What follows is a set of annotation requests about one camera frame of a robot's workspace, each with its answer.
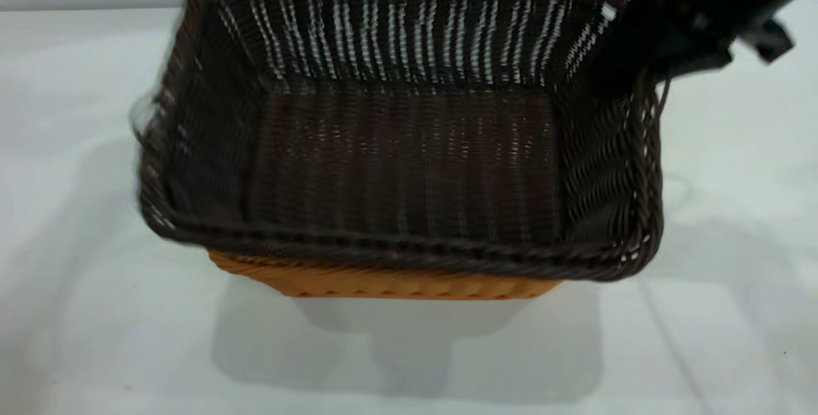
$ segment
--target woven texture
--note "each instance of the woven texture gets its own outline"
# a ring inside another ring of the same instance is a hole
[[[532,299],[560,281],[504,278],[485,274],[334,267],[285,258],[210,252],[220,269],[263,282],[289,297],[379,299]]]
[[[624,4],[188,0],[138,132],[146,222],[335,265],[630,276],[662,231],[662,103],[584,77]]]

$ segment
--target orange wicker base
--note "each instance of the orange wicker base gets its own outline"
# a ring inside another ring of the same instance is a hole
[[[482,274],[328,267],[316,262],[210,252],[220,269],[263,282],[290,297],[382,299],[529,299],[561,281]]]

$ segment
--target dark brown wicker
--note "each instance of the dark brown wicker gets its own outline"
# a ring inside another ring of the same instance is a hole
[[[625,0],[188,0],[139,135],[162,237],[613,281],[662,234],[654,81],[587,89]]]

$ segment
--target white tabletop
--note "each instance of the white tabletop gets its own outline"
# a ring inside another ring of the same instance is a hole
[[[0,13],[0,413],[818,412],[818,0],[674,83],[636,278],[534,301],[290,299],[135,209],[178,10]]]

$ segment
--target rectangular basket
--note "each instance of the rectangular basket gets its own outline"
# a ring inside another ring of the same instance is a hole
[[[379,269],[613,281],[662,232],[646,74],[592,97],[625,0],[188,0],[143,142],[162,237]]]

